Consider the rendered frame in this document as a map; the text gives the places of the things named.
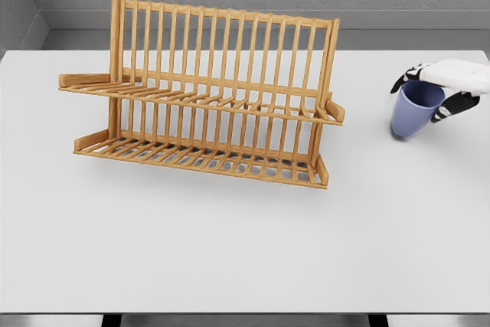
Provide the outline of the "blue cup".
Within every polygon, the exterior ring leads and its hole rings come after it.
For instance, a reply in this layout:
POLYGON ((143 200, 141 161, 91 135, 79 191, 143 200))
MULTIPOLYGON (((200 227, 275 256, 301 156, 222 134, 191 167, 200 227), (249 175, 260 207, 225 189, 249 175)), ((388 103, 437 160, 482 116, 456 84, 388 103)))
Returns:
POLYGON ((445 99, 441 87, 423 81, 407 81, 398 94, 390 126, 402 138, 415 136, 445 99))

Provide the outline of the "wooden two-tier dish rack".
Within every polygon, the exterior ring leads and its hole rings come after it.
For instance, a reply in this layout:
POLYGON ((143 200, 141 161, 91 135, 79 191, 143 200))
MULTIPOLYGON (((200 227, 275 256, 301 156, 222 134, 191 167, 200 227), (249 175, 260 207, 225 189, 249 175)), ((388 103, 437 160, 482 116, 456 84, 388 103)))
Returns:
POLYGON ((79 155, 325 188, 322 129, 340 21, 112 0, 109 72, 62 74, 105 96, 106 129, 79 155))

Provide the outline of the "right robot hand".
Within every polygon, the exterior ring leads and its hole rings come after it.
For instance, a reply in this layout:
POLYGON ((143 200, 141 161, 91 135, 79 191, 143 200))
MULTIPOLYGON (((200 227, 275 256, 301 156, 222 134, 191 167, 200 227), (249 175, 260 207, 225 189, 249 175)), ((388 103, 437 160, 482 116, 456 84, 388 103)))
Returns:
POLYGON ((482 94, 490 94, 490 65, 459 59, 418 64, 407 70, 390 92, 396 93, 408 80, 424 81, 457 91, 446 98, 433 114, 431 122, 437 123, 475 107, 482 94))

